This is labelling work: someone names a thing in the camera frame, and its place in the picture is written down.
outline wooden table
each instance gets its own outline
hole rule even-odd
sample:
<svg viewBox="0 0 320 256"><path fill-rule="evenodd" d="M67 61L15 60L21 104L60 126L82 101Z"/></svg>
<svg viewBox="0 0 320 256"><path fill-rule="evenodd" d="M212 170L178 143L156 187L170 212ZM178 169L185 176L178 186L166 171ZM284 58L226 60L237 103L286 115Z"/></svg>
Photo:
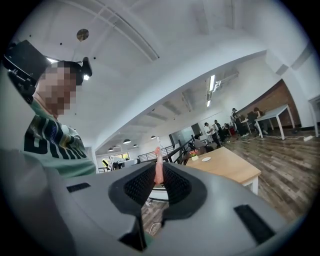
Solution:
<svg viewBox="0 0 320 256"><path fill-rule="evenodd" d="M229 178L249 186L253 193L258 194L258 176L261 171L225 147L199 155L196 161L189 159L186 166Z"/></svg>

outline black mesh panel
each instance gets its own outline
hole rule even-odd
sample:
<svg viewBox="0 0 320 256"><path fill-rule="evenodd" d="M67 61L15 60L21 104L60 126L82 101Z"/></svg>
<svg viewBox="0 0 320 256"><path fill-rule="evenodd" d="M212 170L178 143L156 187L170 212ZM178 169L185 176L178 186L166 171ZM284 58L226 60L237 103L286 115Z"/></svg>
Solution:
<svg viewBox="0 0 320 256"><path fill-rule="evenodd" d="M163 184L168 193L170 205L185 199L191 192L191 183L166 166L163 166Z"/></svg>
<svg viewBox="0 0 320 256"><path fill-rule="evenodd" d="M143 206L155 185L155 175L156 169L154 166L145 170L124 185L125 194L139 205Z"/></svg>

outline brick wall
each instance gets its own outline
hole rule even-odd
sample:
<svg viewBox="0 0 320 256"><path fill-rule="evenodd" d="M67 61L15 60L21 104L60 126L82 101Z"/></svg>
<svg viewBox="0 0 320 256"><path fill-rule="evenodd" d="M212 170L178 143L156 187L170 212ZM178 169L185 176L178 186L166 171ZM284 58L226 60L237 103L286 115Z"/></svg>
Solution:
<svg viewBox="0 0 320 256"><path fill-rule="evenodd" d="M271 89L257 98L255 101L251 102L249 105L239 110L238 113L244 117L248 116L248 113L253 111L255 107L258 107L262 112L270 111L276 109L282 105L288 104L292 113L293 121L295 125L300 125L300 118L296 108L296 104L285 84L281 79L277 82ZM279 115L281 125L291 126L290 117L288 111L284 111ZM279 127L276 118L271 119L274 127Z"/></svg>

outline gray plastic surface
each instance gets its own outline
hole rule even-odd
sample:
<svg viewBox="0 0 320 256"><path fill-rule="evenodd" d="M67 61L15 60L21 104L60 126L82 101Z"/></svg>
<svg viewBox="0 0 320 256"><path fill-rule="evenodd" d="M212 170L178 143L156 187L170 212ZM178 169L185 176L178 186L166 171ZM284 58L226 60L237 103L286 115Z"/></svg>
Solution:
<svg viewBox="0 0 320 256"><path fill-rule="evenodd" d="M118 241L132 230L135 217L120 213L108 197L108 188L147 165L63 179L54 169L43 169L18 151L0 151L1 186L23 227L55 255L219 255L259 249L234 207L250 205L277 233L285 220L263 199L230 179L179 164L176 168L200 179L207 199L190 218L168 220L144 252ZM69 193L68 186L90 187Z"/></svg>
<svg viewBox="0 0 320 256"><path fill-rule="evenodd" d="M255 248L257 243L234 211L239 205L250 205L275 232L286 225L274 209L243 185L184 165L178 168L205 184L207 199L190 218L167 221L147 253L228 256Z"/></svg>

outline black slot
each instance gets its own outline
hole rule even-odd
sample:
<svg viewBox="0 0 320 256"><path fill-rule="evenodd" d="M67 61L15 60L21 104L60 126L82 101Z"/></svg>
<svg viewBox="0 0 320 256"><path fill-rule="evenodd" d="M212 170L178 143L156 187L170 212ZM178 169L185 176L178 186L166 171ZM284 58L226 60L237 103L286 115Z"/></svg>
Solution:
<svg viewBox="0 0 320 256"><path fill-rule="evenodd" d="M88 183L80 183L80 184L76 184L76 185L72 185L72 186L67 186L66 189L72 193L78 190L83 190L86 188L91 187Z"/></svg>
<svg viewBox="0 0 320 256"><path fill-rule="evenodd" d="M234 211L258 244L264 243L275 235L275 232L249 205L239 205L234 208Z"/></svg>

